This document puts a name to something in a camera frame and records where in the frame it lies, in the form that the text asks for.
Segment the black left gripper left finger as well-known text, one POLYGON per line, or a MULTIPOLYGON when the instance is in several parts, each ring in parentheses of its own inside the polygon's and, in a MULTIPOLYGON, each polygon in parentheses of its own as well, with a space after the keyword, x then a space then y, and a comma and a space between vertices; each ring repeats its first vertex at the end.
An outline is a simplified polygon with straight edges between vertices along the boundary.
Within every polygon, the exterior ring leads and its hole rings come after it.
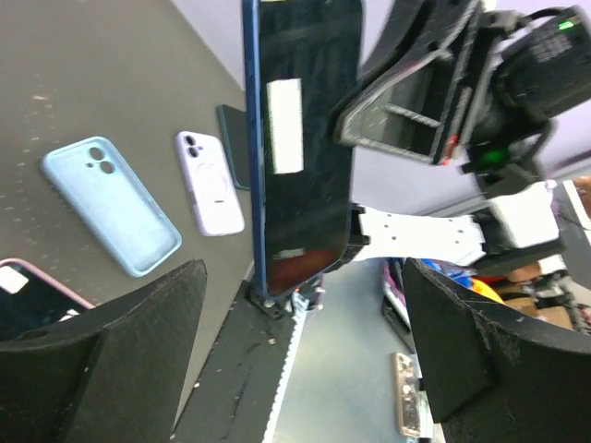
POLYGON ((1 344, 4 442, 166 442, 207 287, 190 260, 132 293, 1 344))

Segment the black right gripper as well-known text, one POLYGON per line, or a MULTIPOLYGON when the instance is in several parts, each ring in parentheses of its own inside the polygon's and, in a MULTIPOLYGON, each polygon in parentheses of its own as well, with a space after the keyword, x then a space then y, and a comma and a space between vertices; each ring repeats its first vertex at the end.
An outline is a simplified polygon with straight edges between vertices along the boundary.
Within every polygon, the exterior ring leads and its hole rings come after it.
POLYGON ((532 22, 478 1, 396 1, 362 65, 362 89, 338 108, 334 139, 429 165, 460 150, 470 166, 528 161, 536 146, 515 155, 510 146, 552 128, 513 83, 534 35, 508 47, 497 66, 494 57, 532 22))

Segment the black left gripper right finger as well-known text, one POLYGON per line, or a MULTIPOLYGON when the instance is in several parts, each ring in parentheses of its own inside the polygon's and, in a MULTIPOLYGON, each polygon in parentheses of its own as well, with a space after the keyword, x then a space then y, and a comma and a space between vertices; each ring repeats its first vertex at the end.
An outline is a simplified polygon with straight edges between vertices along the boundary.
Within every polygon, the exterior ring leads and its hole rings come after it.
POLYGON ((449 442, 587 442, 590 339, 459 285, 420 260, 404 289, 430 410, 449 442))

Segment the black smartphone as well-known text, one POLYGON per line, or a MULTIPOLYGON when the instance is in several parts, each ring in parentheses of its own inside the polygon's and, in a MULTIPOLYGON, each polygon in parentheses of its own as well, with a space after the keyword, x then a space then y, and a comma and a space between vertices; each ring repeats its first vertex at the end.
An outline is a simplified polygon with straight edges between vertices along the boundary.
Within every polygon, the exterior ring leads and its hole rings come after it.
POLYGON ((21 266, 1 266, 1 341, 14 340, 88 310, 21 266))

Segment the light blue phone case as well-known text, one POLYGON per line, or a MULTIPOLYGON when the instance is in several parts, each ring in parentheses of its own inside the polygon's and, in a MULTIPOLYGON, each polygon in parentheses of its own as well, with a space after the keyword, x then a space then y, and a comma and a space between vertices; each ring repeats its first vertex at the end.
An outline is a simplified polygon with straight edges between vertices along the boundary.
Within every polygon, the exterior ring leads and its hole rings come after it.
POLYGON ((109 139, 52 150, 42 171, 127 275, 149 274, 182 245, 180 232, 109 139))

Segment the pink phone case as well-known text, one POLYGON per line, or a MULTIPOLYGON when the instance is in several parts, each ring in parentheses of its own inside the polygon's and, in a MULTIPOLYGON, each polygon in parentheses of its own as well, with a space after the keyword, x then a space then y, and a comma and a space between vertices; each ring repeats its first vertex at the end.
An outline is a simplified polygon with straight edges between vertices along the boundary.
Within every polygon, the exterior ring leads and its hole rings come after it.
POLYGON ((42 281, 45 281, 51 287, 58 290, 59 292, 61 292, 65 296, 69 297, 70 299, 74 300, 79 305, 83 305, 85 308, 88 308, 88 309, 94 308, 94 305, 91 302, 89 302, 88 300, 84 299, 83 297, 77 295, 72 290, 67 288, 63 283, 61 283, 60 281, 51 277, 49 274, 47 274, 44 271, 42 271, 41 269, 35 267, 34 265, 27 262, 26 260, 23 260, 20 258, 13 258, 13 257, 12 258, 5 258, 5 259, 1 260, 1 266, 12 265, 12 264, 21 266, 24 270, 28 271, 29 273, 32 273, 33 275, 35 275, 37 278, 41 279, 42 281))

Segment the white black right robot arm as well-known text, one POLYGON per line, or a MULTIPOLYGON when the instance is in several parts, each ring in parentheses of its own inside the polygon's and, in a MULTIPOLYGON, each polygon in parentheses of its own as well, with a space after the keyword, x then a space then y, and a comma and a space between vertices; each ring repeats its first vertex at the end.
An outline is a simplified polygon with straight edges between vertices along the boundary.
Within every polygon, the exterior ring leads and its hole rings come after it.
POLYGON ((433 166, 464 153, 462 172, 490 214, 409 217, 355 204, 343 262, 429 258, 491 275, 560 253, 549 209, 532 208, 542 235, 519 245, 501 199, 542 181, 537 155, 557 117, 589 98, 590 18, 581 6, 521 14, 480 1, 395 2, 360 87, 333 111, 332 137, 433 166))

